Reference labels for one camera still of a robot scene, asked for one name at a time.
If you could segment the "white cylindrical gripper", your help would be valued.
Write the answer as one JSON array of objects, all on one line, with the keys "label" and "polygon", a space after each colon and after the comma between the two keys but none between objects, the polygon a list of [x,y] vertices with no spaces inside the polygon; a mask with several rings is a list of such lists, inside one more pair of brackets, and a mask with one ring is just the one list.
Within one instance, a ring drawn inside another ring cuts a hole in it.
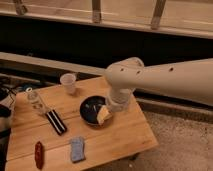
[{"label": "white cylindrical gripper", "polygon": [[111,88],[106,96],[107,107],[103,105],[97,114],[98,124],[102,125],[107,119],[109,119],[111,117],[110,112],[121,112],[126,110],[129,106],[131,95],[131,89]]}]

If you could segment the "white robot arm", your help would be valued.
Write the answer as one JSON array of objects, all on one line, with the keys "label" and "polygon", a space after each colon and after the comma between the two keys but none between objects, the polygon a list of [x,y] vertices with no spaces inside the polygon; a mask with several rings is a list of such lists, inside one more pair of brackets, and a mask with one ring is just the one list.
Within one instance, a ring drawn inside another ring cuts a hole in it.
[{"label": "white robot arm", "polygon": [[131,57],[110,64],[104,77],[110,113],[125,111],[136,89],[213,107],[213,58],[145,66]]}]

